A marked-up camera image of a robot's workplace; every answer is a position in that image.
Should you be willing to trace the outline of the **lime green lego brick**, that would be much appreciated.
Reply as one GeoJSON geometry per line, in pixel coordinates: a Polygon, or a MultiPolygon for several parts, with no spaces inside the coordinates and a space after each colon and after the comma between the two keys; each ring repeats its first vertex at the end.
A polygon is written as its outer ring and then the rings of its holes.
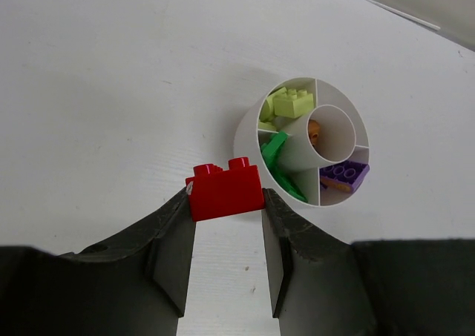
{"type": "Polygon", "coordinates": [[[260,122],[271,122],[275,118],[274,98],[276,96],[286,95],[287,89],[281,87],[271,92],[263,101],[259,115],[260,122]]]}
{"type": "Polygon", "coordinates": [[[297,119],[315,108],[313,94],[304,89],[281,88],[273,94],[274,113],[297,119]]]}
{"type": "Polygon", "coordinates": [[[259,130],[265,130],[265,131],[273,131],[273,132],[278,131],[277,127],[272,122],[259,121],[258,122],[258,129],[259,130]]]}

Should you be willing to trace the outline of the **green lego plate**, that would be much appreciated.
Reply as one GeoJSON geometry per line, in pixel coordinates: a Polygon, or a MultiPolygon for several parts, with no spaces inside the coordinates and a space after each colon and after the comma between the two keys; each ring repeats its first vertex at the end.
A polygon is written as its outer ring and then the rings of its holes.
{"type": "Polygon", "coordinates": [[[269,171],[277,165],[281,149],[288,140],[288,137],[288,134],[285,132],[271,134],[268,142],[261,145],[261,156],[269,171]]]}

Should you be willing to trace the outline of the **white round divided container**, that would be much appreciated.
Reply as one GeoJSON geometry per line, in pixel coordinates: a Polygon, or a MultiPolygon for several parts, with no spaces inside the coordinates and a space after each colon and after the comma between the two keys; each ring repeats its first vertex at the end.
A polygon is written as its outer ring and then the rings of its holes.
{"type": "Polygon", "coordinates": [[[358,189],[353,194],[348,194],[333,188],[323,188],[320,184],[319,169],[347,160],[366,164],[369,164],[370,160],[367,130],[354,104],[339,89],[311,77],[288,79],[259,99],[237,127],[233,153],[237,157],[248,157],[251,163],[256,164],[263,187],[275,189],[293,208],[330,207],[349,199],[358,189]],[[281,87],[311,92],[315,108],[297,119],[275,116],[271,122],[277,127],[277,132],[259,130],[263,101],[271,92],[281,87]],[[310,119],[314,119],[321,126],[315,148],[311,145],[307,133],[310,119]],[[289,137],[281,149],[277,166],[291,177],[308,202],[301,202],[285,192],[263,161],[261,145],[268,142],[271,134],[278,132],[285,132],[289,137]]]}

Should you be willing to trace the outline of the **red pink lego figure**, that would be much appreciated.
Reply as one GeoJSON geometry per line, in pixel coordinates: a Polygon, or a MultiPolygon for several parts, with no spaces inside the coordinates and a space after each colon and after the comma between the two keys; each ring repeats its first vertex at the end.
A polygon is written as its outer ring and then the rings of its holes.
{"type": "Polygon", "coordinates": [[[228,161],[228,169],[208,163],[193,167],[185,180],[194,222],[227,217],[265,207],[258,167],[248,157],[228,161]]]}

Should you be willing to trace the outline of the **purple decorated lego plate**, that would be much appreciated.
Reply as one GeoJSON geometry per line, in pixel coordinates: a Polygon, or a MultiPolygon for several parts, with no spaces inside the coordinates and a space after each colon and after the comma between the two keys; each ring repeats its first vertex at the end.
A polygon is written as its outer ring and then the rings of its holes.
{"type": "Polygon", "coordinates": [[[344,161],[336,165],[319,169],[320,184],[323,188],[333,188],[344,193],[353,194],[363,183],[370,171],[366,163],[344,161]]]}

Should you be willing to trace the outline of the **dark green lego brick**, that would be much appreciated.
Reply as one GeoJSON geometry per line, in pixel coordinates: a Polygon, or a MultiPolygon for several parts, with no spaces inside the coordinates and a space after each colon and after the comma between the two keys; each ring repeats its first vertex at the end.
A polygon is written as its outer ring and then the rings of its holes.
{"type": "Polygon", "coordinates": [[[295,184],[291,177],[284,173],[277,165],[270,168],[270,173],[274,180],[285,190],[290,196],[301,202],[308,202],[301,189],[295,184]]]}

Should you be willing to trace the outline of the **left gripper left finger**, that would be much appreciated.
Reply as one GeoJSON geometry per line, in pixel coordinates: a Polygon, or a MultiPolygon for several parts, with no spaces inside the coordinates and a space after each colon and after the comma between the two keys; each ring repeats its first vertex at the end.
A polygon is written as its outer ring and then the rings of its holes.
{"type": "Polygon", "coordinates": [[[196,225],[179,191],[79,253],[1,248],[3,335],[175,335],[196,225]]]}

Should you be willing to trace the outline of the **brown lego plate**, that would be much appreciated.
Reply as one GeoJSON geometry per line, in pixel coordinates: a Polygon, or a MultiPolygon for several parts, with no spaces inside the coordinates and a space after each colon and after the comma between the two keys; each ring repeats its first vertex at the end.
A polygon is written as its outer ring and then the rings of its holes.
{"type": "Polygon", "coordinates": [[[318,144],[320,132],[321,132],[320,124],[314,119],[310,119],[307,125],[307,133],[308,133],[309,141],[314,148],[318,144]]]}

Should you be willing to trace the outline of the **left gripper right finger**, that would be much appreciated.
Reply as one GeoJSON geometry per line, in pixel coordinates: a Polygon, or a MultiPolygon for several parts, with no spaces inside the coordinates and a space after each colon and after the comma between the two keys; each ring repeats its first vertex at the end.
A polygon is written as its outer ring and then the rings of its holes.
{"type": "Polygon", "coordinates": [[[347,244],[263,193],[272,315],[282,335],[472,335],[474,242],[347,244]]]}

